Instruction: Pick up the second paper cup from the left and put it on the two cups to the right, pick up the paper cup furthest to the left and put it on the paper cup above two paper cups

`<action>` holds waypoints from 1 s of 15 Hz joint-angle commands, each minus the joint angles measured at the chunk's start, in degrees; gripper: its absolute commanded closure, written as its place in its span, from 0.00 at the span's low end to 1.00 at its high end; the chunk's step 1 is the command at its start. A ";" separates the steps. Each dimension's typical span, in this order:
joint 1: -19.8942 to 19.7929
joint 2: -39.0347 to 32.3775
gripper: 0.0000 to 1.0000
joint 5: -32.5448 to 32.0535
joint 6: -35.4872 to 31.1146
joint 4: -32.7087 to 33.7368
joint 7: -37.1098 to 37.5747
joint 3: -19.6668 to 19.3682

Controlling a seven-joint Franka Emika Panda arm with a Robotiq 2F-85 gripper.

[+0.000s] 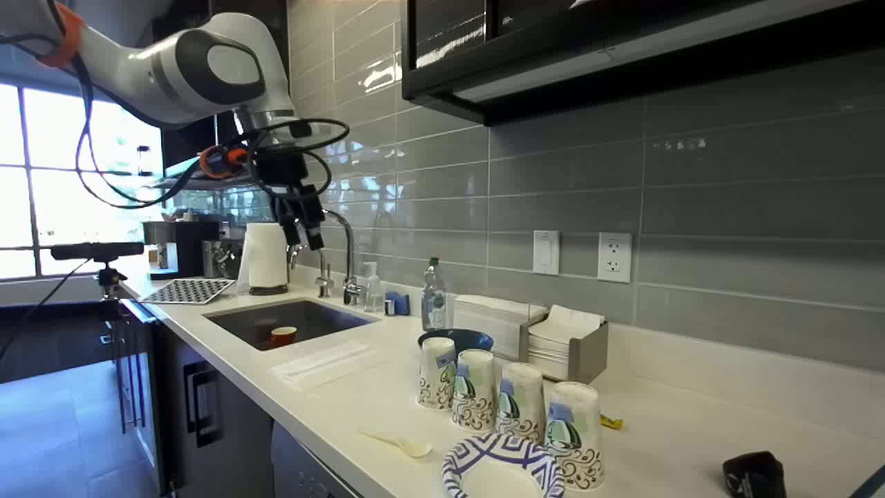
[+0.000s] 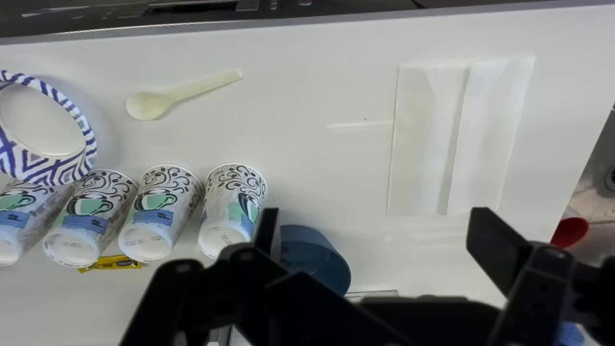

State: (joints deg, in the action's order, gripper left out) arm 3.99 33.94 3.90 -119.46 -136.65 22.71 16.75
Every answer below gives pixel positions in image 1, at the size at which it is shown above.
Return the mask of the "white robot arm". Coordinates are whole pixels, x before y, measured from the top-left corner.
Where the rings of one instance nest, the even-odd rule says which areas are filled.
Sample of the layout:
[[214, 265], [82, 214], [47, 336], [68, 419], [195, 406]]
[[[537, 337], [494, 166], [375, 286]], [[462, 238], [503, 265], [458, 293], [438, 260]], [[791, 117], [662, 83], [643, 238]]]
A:
[[257, 18], [221, 12], [145, 47], [126, 47], [60, 0], [0, 0], [0, 40], [155, 127], [228, 112], [286, 245], [322, 247], [321, 192], [306, 186], [304, 166], [308, 127], [291, 99], [277, 41]]

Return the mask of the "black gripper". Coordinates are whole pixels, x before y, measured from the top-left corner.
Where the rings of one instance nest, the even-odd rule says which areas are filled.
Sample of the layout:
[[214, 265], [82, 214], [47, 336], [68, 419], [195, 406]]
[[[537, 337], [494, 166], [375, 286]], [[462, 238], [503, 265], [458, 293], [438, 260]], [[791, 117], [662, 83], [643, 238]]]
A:
[[270, 210], [291, 250], [304, 245], [308, 251], [322, 247], [318, 188], [306, 186], [304, 155], [293, 146], [260, 146], [257, 181], [270, 192]]

